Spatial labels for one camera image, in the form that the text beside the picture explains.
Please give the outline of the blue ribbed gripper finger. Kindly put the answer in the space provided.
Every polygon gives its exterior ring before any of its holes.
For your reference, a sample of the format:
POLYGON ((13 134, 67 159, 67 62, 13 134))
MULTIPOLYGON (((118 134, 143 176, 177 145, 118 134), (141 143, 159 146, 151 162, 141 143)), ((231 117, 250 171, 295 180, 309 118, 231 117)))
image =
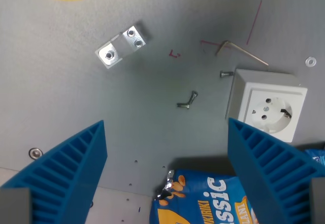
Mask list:
POLYGON ((259 223, 311 223, 309 186, 324 166, 241 121, 228 125, 227 156, 259 223))
POLYGON ((30 191, 32 223, 85 223, 107 156, 101 120, 30 163, 1 189, 30 191))

